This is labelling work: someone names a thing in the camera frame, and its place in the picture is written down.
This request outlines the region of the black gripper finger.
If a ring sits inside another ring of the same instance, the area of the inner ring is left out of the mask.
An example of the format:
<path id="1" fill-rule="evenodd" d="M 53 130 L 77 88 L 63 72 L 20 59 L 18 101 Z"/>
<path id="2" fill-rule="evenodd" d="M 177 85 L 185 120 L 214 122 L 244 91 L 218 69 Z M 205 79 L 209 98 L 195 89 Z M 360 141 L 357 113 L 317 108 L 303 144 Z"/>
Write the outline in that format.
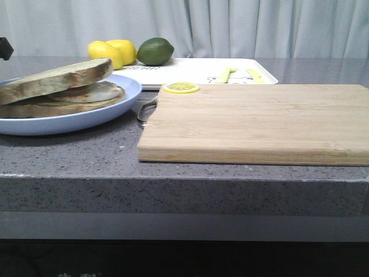
<path id="1" fill-rule="evenodd" d="M 14 52 L 14 49 L 9 43 L 9 41 L 7 40 L 7 38 L 5 37 L 0 38 L 0 57 L 4 61 L 8 61 L 10 57 L 12 56 L 13 52 Z"/>

